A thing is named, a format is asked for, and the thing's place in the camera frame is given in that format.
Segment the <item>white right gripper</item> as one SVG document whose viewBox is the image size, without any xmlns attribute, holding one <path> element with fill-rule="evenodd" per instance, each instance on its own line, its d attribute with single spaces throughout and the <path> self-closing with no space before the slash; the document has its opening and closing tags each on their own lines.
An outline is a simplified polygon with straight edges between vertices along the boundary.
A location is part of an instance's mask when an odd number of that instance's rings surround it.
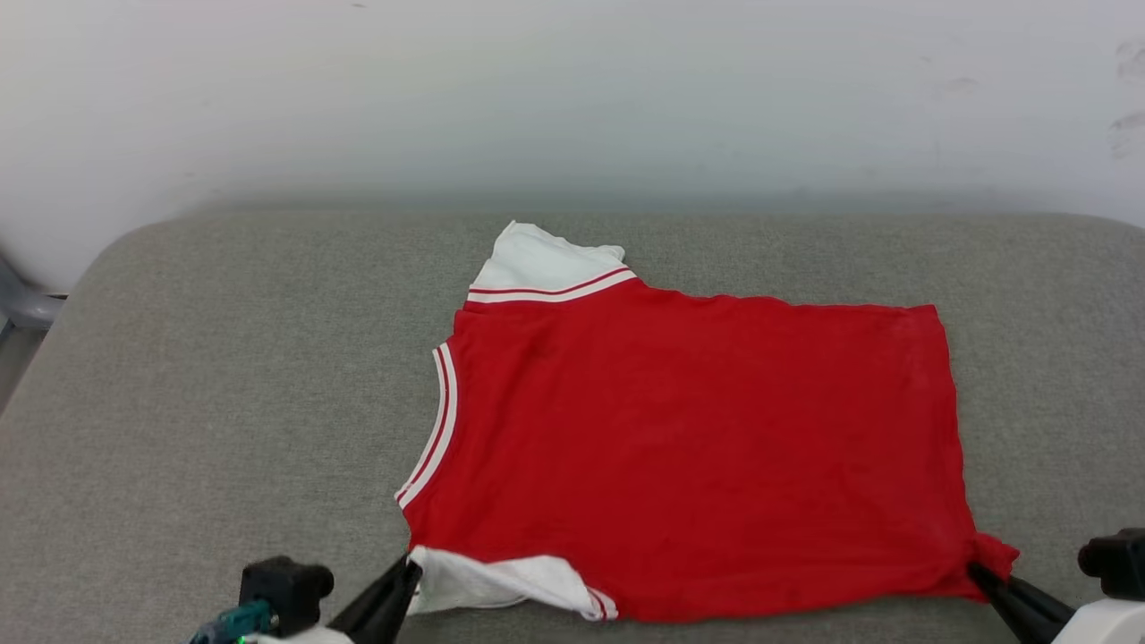
<svg viewBox="0 0 1145 644">
<path fill-rule="evenodd" d="M 981 563 L 969 563 L 968 575 L 1019 643 L 1144 643 L 1144 602 L 1104 598 L 1075 610 L 1018 576 L 1003 579 Z"/>
</svg>

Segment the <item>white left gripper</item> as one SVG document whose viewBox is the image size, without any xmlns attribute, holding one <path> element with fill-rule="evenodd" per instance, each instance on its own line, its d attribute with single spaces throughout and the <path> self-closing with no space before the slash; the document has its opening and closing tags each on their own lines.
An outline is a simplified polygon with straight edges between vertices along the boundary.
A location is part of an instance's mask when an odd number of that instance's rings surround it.
<svg viewBox="0 0 1145 644">
<path fill-rule="evenodd" d="M 402 629 L 424 571 L 409 555 L 398 558 L 327 627 L 315 626 L 290 637 L 269 633 L 242 636 L 244 644 L 394 643 Z"/>
</svg>

